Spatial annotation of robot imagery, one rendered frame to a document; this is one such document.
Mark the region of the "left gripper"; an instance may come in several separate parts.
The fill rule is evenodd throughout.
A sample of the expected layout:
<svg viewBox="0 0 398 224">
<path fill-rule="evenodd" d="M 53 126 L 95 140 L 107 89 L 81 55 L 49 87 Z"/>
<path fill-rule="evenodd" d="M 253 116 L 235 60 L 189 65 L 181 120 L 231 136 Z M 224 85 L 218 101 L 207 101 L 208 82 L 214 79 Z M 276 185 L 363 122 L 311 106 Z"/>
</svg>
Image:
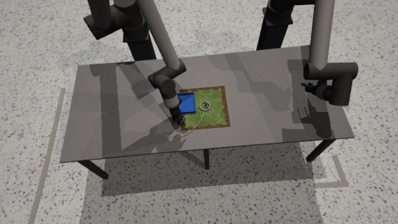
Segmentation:
<svg viewBox="0 0 398 224">
<path fill-rule="evenodd" d="M 327 85 L 326 80 L 319 80 L 317 82 L 317 86 L 314 83 L 308 83 L 308 86 L 306 83 L 302 83 L 301 86 L 305 86 L 306 92 L 310 92 L 313 95 L 316 95 L 319 99 L 324 100 L 323 99 L 323 91 L 326 87 L 331 86 L 331 85 Z"/>
</svg>

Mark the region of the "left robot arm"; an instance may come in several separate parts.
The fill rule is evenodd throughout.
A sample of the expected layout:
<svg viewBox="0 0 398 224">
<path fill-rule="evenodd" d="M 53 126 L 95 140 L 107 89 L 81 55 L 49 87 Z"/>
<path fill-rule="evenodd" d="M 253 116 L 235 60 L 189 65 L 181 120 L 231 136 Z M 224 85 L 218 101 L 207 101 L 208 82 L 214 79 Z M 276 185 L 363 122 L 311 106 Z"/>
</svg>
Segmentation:
<svg viewBox="0 0 398 224">
<path fill-rule="evenodd" d="M 333 80 L 332 85 L 324 89 L 323 99 L 331 105 L 348 106 L 358 64 L 327 63 L 335 0 L 268 0 L 265 17 L 273 24 L 283 24 L 290 19 L 295 5 L 306 4 L 315 5 L 309 60 L 304 66 L 303 77 L 305 80 Z"/>
</svg>

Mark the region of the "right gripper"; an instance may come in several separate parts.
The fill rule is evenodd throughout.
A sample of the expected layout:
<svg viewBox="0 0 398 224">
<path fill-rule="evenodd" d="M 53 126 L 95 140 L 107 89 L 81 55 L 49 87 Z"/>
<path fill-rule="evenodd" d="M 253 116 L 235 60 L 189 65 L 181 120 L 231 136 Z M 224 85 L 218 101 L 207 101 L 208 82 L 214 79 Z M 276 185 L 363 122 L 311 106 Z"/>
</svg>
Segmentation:
<svg viewBox="0 0 398 224">
<path fill-rule="evenodd" d="M 186 125 L 185 118 L 181 115 L 179 105 L 182 103 L 182 100 L 178 98 L 176 95 L 175 97 L 164 100 L 165 106 L 170 110 L 170 114 L 172 115 L 173 121 L 176 121 L 178 125 L 180 125 L 180 122 L 183 121 L 184 126 Z"/>
</svg>

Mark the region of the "blue tray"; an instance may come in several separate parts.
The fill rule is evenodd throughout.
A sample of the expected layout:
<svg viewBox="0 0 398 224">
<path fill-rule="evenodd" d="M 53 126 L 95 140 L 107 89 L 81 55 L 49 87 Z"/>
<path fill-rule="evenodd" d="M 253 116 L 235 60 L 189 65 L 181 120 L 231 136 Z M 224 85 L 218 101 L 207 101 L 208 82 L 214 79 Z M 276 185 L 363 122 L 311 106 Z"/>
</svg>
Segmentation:
<svg viewBox="0 0 398 224">
<path fill-rule="evenodd" d="M 196 113 L 195 92 L 177 93 L 177 96 L 182 100 L 182 103 L 179 105 L 181 114 Z"/>
</svg>

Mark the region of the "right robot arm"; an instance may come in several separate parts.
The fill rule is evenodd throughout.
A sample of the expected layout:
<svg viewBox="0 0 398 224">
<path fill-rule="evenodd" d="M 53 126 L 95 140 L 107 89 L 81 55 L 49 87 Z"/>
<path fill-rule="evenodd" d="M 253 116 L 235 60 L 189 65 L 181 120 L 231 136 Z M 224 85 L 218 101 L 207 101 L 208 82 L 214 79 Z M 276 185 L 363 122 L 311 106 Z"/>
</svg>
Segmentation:
<svg viewBox="0 0 398 224">
<path fill-rule="evenodd" d="M 154 0 L 113 0 L 113 3 L 109 8 L 109 0 L 88 0 L 93 17 L 90 14 L 83 19 L 91 33 L 99 40 L 122 29 L 126 38 L 139 40 L 147 35 L 149 28 L 166 66 L 149 75 L 148 79 L 155 89 L 159 89 L 164 100 L 175 97 L 177 93 L 172 79 L 187 69 L 177 57 Z"/>
</svg>

